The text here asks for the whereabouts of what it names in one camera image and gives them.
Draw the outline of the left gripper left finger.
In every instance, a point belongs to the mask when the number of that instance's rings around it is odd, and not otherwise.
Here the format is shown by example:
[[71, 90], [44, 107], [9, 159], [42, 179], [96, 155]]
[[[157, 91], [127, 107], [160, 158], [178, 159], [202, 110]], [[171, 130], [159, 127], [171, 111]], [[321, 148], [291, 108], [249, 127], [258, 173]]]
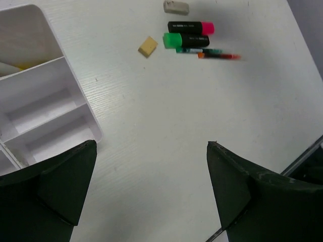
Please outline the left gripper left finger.
[[1, 176], [1, 241], [70, 241], [97, 157], [88, 140]]

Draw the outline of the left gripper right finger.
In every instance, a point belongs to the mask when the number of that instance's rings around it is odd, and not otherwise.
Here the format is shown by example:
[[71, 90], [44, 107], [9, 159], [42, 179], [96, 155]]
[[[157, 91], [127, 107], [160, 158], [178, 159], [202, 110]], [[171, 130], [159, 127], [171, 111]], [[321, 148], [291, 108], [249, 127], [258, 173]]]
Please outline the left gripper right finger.
[[322, 167], [283, 176], [217, 142], [207, 165], [222, 229], [229, 241], [322, 241]]

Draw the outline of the yellow-capped white pen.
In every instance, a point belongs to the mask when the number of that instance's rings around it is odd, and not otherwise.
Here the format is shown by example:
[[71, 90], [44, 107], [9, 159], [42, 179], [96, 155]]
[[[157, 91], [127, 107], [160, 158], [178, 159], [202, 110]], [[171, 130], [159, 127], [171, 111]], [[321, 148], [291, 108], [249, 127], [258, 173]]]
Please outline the yellow-capped white pen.
[[27, 70], [29, 67], [16, 67], [13, 65], [5, 64], [5, 63], [0, 63], [0, 75], [1, 77], [12, 75], [24, 70]]

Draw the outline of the grey white eraser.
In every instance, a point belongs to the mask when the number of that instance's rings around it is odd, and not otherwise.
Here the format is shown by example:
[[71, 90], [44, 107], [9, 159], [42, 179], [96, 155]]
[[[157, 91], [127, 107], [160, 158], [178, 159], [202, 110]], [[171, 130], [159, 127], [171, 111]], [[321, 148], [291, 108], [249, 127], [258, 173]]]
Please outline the grey white eraser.
[[188, 15], [189, 5], [179, 1], [164, 1], [163, 3], [164, 12], [169, 14], [177, 15]]

